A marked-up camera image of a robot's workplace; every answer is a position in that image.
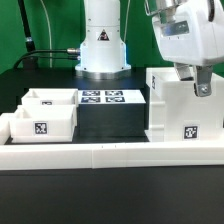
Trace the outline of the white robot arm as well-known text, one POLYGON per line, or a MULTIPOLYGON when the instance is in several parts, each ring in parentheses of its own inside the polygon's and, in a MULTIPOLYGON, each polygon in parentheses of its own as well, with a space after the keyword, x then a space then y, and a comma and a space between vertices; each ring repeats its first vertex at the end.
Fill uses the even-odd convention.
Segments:
MULTIPOLYGON (((76 70, 111 79, 129 70, 120 37, 120 0, 84 0, 86 37, 76 70)), ((224 62, 224 5, 221 0, 144 0, 162 58, 179 79, 193 79, 198 97, 211 94, 213 66, 224 62)))

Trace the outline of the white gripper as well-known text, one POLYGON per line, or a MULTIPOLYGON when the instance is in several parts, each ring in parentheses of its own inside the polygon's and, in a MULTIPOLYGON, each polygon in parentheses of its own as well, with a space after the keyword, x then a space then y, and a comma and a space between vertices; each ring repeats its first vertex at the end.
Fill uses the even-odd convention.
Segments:
POLYGON ((174 20, 162 24, 158 15, 152 18, 157 45, 165 61, 174 62, 181 81, 192 81, 195 94, 210 96, 213 67, 224 61, 224 8, 214 0, 214 19, 209 20, 209 0, 188 0, 175 10, 174 20))

